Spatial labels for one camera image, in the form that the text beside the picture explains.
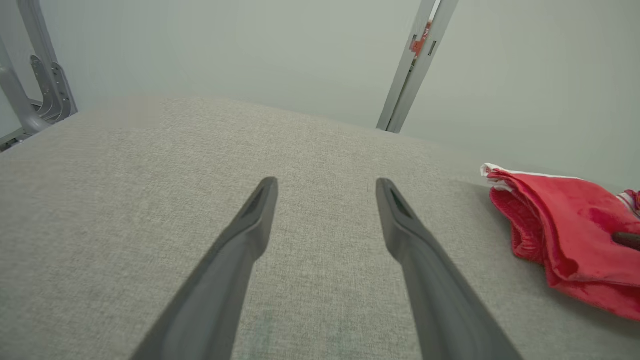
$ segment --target gray fabric surface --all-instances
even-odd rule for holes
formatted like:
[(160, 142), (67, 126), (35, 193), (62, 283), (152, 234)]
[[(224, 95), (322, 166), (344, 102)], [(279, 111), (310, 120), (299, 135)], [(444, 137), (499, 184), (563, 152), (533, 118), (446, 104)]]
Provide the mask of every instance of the gray fabric surface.
[(0, 358), (126, 359), (258, 182), (277, 176), (234, 359), (419, 359), (376, 207), (383, 176), (526, 359), (637, 359), (640, 323), (547, 288), (542, 267), (512, 255), (479, 176), (487, 161), (225, 100), (74, 115), (0, 154)]

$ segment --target folded cloth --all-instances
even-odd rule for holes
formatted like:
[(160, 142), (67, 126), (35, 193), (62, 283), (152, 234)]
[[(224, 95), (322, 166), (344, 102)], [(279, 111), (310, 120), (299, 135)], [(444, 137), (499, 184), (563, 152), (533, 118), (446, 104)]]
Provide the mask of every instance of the folded cloth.
[(513, 253), (545, 267), (547, 283), (571, 297), (640, 321), (640, 251), (612, 240), (640, 234), (640, 197), (619, 197), (577, 177), (484, 164), (493, 204), (511, 221)]

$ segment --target metal bracket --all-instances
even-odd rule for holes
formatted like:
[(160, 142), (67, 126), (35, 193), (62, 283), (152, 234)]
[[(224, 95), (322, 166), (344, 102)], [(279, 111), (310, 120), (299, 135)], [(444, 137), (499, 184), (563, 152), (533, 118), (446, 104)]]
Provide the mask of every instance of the metal bracket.
[[(33, 49), (41, 62), (46, 64), (45, 74), (49, 79), (54, 81), (52, 83), (52, 89), (55, 91), (52, 91), (52, 95), (58, 98), (58, 104), (61, 107), (61, 112), (55, 119), (51, 118), (49, 121), (58, 122), (67, 118), (71, 114), (77, 113), (76, 103), (69, 91), (69, 85), (64, 72), (62, 70), (57, 71), (57, 73), (60, 74), (59, 76), (53, 74), (55, 68), (61, 68), (58, 64), (56, 52), (54, 51), (51, 43), (47, 24), (44, 20), (44, 16), (42, 15), (40, 0), (17, 0), (17, 4), (20, 9), (22, 21), (24, 21), (24, 27), (27, 29), (29, 39), (33, 45)], [(64, 114), (65, 116), (63, 116), (63, 113), (65, 112), (65, 102), (70, 104), (70, 110), (68, 113)]]
[(62, 110), (60, 114), (49, 121), (51, 124), (55, 124), (77, 113), (78, 110), (74, 98), (71, 95), (71, 90), (69, 90), (67, 77), (65, 76), (65, 71), (62, 69), (62, 66), (54, 62), (51, 65), (51, 70), (53, 71), (53, 80), (55, 80), (56, 86), (58, 87), (58, 96), (62, 100)]
[(38, 116), (45, 121), (57, 118), (62, 111), (62, 107), (60, 106), (58, 97), (54, 93), (56, 88), (47, 76), (46, 67), (35, 55), (31, 56), (31, 67), (33, 68), (33, 74), (36, 76), (36, 80), (38, 80), (38, 84), (40, 85), (40, 91), (42, 92), (42, 105), (38, 110)]

